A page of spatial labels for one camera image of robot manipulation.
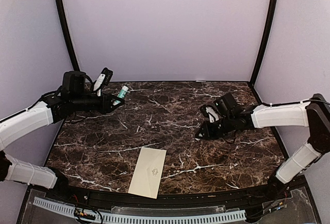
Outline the green white glue stick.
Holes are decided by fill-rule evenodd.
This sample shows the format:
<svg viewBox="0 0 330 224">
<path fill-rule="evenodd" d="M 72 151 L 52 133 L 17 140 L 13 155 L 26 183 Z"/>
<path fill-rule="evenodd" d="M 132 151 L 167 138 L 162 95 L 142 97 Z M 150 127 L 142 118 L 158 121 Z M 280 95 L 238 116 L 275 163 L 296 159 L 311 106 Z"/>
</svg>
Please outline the green white glue stick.
<svg viewBox="0 0 330 224">
<path fill-rule="evenodd" d="M 119 94 L 117 95 L 117 97 L 120 98 L 120 99 L 124 99 L 125 96 L 126 96 L 126 94 L 127 94 L 127 92 L 128 92 L 128 87 L 127 86 L 123 86 L 122 89 L 120 90 Z M 121 103 L 121 101 L 115 100 L 114 103 L 113 103 L 113 105 L 116 106 L 116 105 L 118 105 L 120 103 Z"/>
</svg>

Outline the cream paper envelope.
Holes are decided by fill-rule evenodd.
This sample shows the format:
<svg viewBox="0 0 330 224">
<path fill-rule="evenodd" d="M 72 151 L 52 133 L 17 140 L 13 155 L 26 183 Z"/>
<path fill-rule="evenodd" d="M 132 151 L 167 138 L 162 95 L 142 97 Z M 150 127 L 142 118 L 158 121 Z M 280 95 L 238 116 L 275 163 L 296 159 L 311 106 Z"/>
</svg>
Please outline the cream paper envelope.
<svg viewBox="0 0 330 224">
<path fill-rule="evenodd" d="M 166 153 L 166 150 L 141 148 L 129 194 L 157 199 Z"/>
</svg>

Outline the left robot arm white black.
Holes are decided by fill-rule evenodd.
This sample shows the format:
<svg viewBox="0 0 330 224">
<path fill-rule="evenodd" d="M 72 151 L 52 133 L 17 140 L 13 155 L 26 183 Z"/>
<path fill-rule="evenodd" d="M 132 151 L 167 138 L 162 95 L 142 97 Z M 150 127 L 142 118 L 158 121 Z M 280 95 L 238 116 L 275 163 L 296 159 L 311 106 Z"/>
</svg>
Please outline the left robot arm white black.
<svg viewBox="0 0 330 224">
<path fill-rule="evenodd" d="M 66 72 L 57 90 L 45 93 L 32 106 L 2 119 L 1 181 L 52 189 L 61 201 L 69 201 L 73 191 L 67 186 L 68 179 L 59 170 L 21 161 L 5 153 L 5 149 L 23 136 L 64 120 L 78 111 L 108 114 L 122 106 L 128 92 L 127 86 L 123 86 L 118 95 L 102 92 L 112 75 L 111 70 L 104 68 L 97 80 L 92 81 L 85 72 Z"/>
</svg>

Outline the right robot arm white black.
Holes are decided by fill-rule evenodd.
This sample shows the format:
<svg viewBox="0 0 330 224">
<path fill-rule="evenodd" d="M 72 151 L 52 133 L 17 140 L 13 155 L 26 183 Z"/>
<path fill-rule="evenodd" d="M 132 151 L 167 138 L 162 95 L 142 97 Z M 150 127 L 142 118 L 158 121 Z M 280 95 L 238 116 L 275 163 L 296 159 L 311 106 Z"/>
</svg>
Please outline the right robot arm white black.
<svg viewBox="0 0 330 224">
<path fill-rule="evenodd" d="M 273 127 L 287 148 L 290 139 L 284 133 L 290 127 L 303 131 L 296 137 L 305 140 L 264 187 L 263 196 L 268 200 L 276 199 L 283 192 L 283 185 L 329 153 L 329 102 L 318 93 L 296 102 L 260 103 L 247 108 L 227 93 L 213 104 L 203 105 L 201 112 L 206 120 L 195 134 L 197 140 L 217 140 L 232 132 Z"/>
</svg>

